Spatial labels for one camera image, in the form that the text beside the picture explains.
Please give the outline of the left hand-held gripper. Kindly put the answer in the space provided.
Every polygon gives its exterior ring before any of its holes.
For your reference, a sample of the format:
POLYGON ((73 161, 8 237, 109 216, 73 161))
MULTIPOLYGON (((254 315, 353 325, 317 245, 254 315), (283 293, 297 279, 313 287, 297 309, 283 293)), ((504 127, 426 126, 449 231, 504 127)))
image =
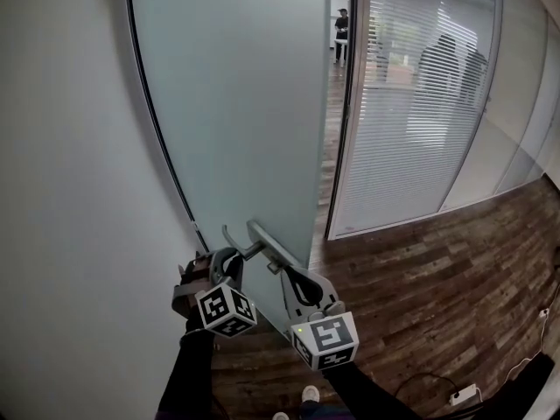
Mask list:
POLYGON ((239 252, 227 247, 197 256, 211 258, 212 288, 180 295, 178 283, 173 289, 171 308, 185 319, 197 311, 204 329, 224 338, 233 338, 256 326, 256 307, 242 294, 244 259, 239 252))

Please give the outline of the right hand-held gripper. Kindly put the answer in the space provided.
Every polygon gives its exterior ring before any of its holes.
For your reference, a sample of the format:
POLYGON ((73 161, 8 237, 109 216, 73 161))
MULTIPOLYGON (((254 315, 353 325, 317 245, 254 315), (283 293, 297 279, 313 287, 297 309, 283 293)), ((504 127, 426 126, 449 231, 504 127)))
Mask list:
POLYGON ((354 316, 338 301, 332 283, 295 266, 283 269, 281 283, 290 342, 304 363, 324 371, 352 362, 360 344, 354 316))

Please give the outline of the silver door lever handle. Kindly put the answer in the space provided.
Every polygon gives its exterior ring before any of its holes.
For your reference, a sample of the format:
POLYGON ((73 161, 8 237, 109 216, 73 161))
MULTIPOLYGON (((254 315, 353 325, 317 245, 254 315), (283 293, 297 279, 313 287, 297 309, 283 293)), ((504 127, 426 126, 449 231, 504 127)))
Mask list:
POLYGON ((228 245, 236 249, 245 261, 262 254, 269 260, 267 267, 275 275, 287 268, 294 270, 303 268, 302 263, 255 220, 249 220, 246 227, 248 237, 251 240, 251 244, 247 248, 242 247, 234 240, 228 232, 227 225, 223 225, 221 228, 228 245))

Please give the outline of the frosted glass door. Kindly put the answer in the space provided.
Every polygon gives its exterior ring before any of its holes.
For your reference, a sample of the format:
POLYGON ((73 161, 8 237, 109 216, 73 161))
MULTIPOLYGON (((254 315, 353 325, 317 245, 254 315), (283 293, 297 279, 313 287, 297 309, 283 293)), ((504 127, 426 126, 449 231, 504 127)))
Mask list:
POLYGON ((164 151, 211 250, 256 222, 307 266, 326 123, 330 0, 129 0, 164 151))

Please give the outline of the person's right forearm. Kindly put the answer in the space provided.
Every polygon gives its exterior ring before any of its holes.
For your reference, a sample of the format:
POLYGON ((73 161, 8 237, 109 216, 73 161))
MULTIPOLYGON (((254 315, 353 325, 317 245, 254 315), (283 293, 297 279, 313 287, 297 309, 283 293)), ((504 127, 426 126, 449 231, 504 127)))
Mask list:
POLYGON ((356 420, 423 420, 414 410, 378 386, 353 362, 323 370, 322 375, 356 420))

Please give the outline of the person's left forearm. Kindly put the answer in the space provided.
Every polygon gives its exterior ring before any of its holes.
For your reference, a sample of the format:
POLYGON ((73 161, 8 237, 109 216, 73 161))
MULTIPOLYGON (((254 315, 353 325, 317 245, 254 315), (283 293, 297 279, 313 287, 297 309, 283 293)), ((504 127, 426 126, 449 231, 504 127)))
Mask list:
POLYGON ((214 335, 192 314, 154 420, 210 420, 214 335))

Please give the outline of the person's left hand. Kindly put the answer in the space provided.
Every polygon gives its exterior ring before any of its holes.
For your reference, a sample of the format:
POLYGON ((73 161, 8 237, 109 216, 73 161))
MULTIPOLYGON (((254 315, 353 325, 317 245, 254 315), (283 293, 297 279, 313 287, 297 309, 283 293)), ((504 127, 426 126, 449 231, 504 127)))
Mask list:
POLYGON ((212 288, 209 276, 211 258, 201 255, 195 257, 187 265, 178 266, 180 295, 194 295, 200 291, 209 291, 212 288))

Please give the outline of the person's right leg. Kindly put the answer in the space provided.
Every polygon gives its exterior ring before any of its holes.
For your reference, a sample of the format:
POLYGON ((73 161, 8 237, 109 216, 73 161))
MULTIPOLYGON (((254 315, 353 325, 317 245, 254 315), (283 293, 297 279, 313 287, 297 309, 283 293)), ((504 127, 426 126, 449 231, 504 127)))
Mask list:
POLYGON ((298 409, 299 420, 321 420, 325 416, 325 406, 320 402, 308 400, 298 409))

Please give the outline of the glass partition panel with blinds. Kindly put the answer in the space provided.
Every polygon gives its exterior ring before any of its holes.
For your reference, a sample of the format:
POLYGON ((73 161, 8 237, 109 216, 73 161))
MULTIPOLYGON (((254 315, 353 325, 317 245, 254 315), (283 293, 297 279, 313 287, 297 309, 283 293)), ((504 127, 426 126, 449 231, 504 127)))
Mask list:
POLYGON ((438 214, 485 108, 502 0, 370 0, 344 237, 438 214))
POLYGON ((497 187, 497 194, 539 179, 543 174, 545 143, 554 125, 560 97, 560 30, 548 16, 547 45, 535 103, 515 154, 497 187))
POLYGON ((548 44, 540 0, 502 0, 500 44, 485 111, 443 209, 477 203, 503 191, 503 179, 529 124, 548 44))

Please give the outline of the white power strip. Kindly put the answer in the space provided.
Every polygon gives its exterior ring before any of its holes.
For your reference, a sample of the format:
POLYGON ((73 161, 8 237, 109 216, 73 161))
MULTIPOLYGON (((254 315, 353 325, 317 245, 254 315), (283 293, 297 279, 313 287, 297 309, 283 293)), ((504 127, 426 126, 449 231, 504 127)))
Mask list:
POLYGON ((451 406, 457 406, 477 395, 479 388, 475 383, 466 386, 458 390, 457 392, 450 395, 449 404, 451 406))

